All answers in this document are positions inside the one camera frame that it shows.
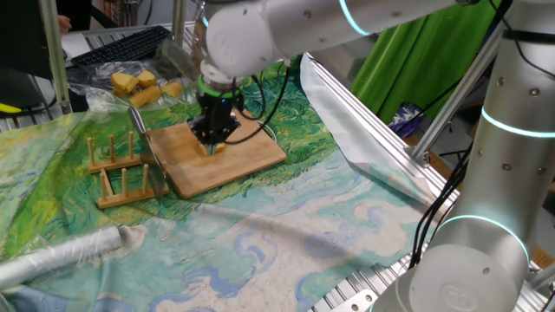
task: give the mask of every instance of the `bread piece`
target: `bread piece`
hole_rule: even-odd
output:
[[[158,84],[156,82],[156,77],[154,77],[154,74],[149,72],[148,70],[145,70],[142,73],[140,73],[140,75],[138,75],[137,78],[139,79],[139,86],[143,88],[156,86]]]
[[[123,90],[127,94],[131,94],[137,83],[139,83],[137,77],[123,73],[113,73],[110,81],[115,88]]]
[[[129,95],[133,95],[137,93],[137,89],[136,88],[132,88],[130,93],[127,93],[125,91],[123,91],[122,89],[118,88],[118,87],[114,87],[114,91],[112,92],[114,95],[119,95],[119,96],[129,96]]]
[[[145,104],[156,102],[162,96],[162,92],[158,87],[152,86],[140,91],[137,95],[130,99],[131,103],[141,108]]]
[[[170,81],[160,90],[172,97],[178,97],[180,96],[181,92],[183,92],[183,85],[179,81]]]

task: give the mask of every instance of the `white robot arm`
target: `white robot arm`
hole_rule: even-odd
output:
[[[225,90],[232,77],[257,73],[278,58],[336,46],[453,4],[232,4],[209,19],[206,45],[214,66],[205,63],[201,71],[207,84],[224,84]],[[426,256],[382,294],[371,312],[513,310],[535,247],[537,212],[555,176],[554,16],[555,0],[514,1],[513,29],[492,72],[465,187]]]
[[[262,0],[209,18],[206,46],[230,76],[260,72],[282,57],[326,49],[415,20],[455,0]]]

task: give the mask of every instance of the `green backdrop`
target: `green backdrop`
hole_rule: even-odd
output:
[[[494,13],[488,1],[455,5],[383,31],[351,92],[386,124],[405,101],[425,107],[466,73]]]

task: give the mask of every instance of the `knife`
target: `knife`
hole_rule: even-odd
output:
[[[140,117],[140,113],[135,107],[130,107],[127,112],[129,113],[129,118],[133,122],[133,126],[139,133],[140,139],[140,161],[143,164],[147,164],[148,170],[148,180],[153,188],[154,196],[158,200],[158,204],[162,204],[162,197],[164,196],[164,188],[166,187],[166,173],[162,169],[160,161],[154,155],[152,146],[150,145],[150,139],[147,135],[147,128],[145,123]]]

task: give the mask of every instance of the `keyboard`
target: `keyboard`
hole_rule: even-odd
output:
[[[170,30],[162,26],[154,26],[74,57],[71,62],[78,66],[87,66],[140,60],[156,51],[169,34]]]

